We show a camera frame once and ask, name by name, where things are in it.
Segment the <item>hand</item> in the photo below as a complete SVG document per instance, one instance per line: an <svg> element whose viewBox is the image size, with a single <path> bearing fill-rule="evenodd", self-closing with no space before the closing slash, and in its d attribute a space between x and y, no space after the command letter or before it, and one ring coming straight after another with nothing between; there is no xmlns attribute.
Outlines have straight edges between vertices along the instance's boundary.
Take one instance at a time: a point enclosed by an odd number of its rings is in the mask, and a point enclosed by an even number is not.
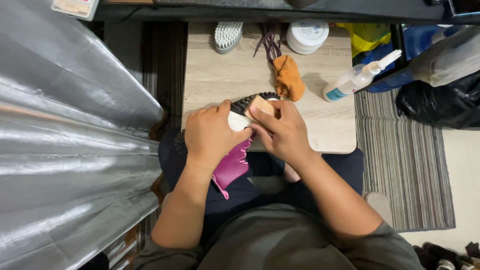
<svg viewBox="0 0 480 270"><path fill-rule="evenodd" d="M249 109L250 114L263 125L254 123L251 127L261 138L267 151L293 168L308 161L312 154L318 155L308 143L307 126L293 102L279 100L269 103L280 110L280 119L255 107Z"/></svg>
<svg viewBox="0 0 480 270"><path fill-rule="evenodd" d="M249 127L238 132L230 128L230 104L230 100L225 100L220 107L200 109L188 116L185 126L187 162L192 160L213 172L228 152L252 136Z"/></svg>

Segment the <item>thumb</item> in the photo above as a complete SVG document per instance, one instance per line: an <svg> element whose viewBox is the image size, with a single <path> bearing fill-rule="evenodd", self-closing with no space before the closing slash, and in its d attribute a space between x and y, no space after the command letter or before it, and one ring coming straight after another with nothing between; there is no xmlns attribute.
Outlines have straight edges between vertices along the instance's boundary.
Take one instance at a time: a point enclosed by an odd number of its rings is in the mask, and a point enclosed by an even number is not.
<svg viewBox="0 0 480 270"><path fill-rule="evenodd" d="M257 123L253 123L251 127L257 132L257 136L259 136L260 139L262 140L262 143L264 144L265 149L267 149L268 152L272 152L273 139L268 133L268 131Z"/></svg>
<svg viewBox="0 0 480 270"><path fill-rule="evenodd" d="M248 140L253 134L253 130L251 127L246 127L244 130L235 132L235 142L236 145Z"/></svg>

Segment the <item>black pants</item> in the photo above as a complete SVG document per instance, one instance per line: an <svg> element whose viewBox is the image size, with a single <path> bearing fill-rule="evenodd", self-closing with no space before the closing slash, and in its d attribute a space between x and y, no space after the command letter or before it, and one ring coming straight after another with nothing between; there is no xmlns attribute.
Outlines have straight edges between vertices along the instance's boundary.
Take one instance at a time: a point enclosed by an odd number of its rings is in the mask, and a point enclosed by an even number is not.
<svg viewBox="0 0 480 270"><path fill-rule="evenodd" d="M186 162L185 158L177 154L173 145L173 140L179 131L178 128L165 134L158 145L158 159L170 190L173 190L177 184ZM360 149L357 148L346 155L323 154L322 157L358 194L362 194L364 166L363 153ZM284 203L320 215L312 194L302 180L290 185L279 194L267 196L247 179L251 176L282 175L285 162L264 152L247 152L247 161L249 170L225 189L229 194L228 200L213 182L208 187L201 243L207 241L219 226L230 218L254 207Z"/></svg>

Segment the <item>blue label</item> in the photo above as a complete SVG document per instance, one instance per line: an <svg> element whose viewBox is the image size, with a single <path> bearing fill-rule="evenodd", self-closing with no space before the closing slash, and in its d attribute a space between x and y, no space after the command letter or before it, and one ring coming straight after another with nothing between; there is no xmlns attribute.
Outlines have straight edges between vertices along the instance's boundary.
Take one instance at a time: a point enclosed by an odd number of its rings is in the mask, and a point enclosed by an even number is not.
<svg viewBox="0 0 480 270"><path fill-rule="evenodd" d="M339 100L341 98L344 98L346 96L348 96L347 94L344 94L342 92L340 92L340 90L338 90L338 88L335 88L333 89L332 91L328 92L326 94L326 96L330 99L330 100Z"/></svg>

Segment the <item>jar lid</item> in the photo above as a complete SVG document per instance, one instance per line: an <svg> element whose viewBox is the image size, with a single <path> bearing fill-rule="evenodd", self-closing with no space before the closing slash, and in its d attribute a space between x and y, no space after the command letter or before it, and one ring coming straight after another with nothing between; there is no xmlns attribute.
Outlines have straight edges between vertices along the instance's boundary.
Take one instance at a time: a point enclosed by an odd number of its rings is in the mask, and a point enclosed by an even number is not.
<svg viewBox="0 0 480 270"><path fill-rule="evenodd" d="M320 46L328 36L328 23L321 20L301 20L290 27L295 39L307 46Z"/></svg>

